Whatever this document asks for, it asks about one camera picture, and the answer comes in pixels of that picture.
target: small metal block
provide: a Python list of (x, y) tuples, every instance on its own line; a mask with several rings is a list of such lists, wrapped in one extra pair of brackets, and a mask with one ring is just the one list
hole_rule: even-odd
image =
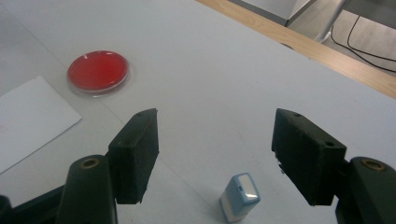
[(228, 222), (246, 217), (261, 197), (250, 174), (235, 175), (220, 198), (223, 215)]

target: floor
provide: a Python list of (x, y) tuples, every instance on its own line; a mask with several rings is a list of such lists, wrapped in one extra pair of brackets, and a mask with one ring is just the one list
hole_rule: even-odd
[[(289, 28), (314, 39), (321, 32), (321, 29), (334, 12), (338, 3), (339, 0), (317, 0), (299, 18), (297, 18)], [(348, 11), (343, 11), (333, 27), (332, 35), (334, 40), (346, 45), (348, 35), (357, 18), (357, 15)], [(323, 44), (363, 62), (362, 59), (348, 49), (340, 47), (334, 43), (330, 37)], [(382, 24), (369, 21), (364, 18), (359, 18), (355, 28), (353, 29), (353, 33), (350, 36), (349, 44), (355, 49), (360, 49), (375, 55), (396, 60), (396, 30), (388, 28)], [(396, 70), (396, 62), (394, 61), (377, 59), (364, 54), (363, 57), (371, 63), (385, 67), (388, 70)], [(380, 70), (396, 77), (396, 72), (384, 69)]]

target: red petri dish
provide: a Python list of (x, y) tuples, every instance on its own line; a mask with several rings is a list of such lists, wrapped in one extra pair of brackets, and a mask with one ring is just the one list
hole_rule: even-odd
[(128, 63), (121, 55), (98, 50), (75, 59), (67, 70), (67, 76), (82, 91), (100, 92), (117, 87), (127, 72)]

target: white table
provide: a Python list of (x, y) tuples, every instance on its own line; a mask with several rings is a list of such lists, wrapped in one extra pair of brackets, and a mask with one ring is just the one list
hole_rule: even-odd
[[(219, 196), (243, 172), (262, 195), (244, 223), (336, 223), (335, 202), (310, 207), (281, 174), (271, 151), (278, 107), (347, 145), (347, 159), (396, 167), (393, 99), (197, 2), (0, 0), (0, 30), (0, 94), (42, 76), (82, 116), (0, 175), (14, 206), (61, 186), (73, 161), (106, 153), (152, 107), (160, 156), (143, 203), (118, 206), (120, 223), (223, 223)], [(106, 97), (74, 94), (68, 65), (98, 49), (123, 55), (132, 78)]]

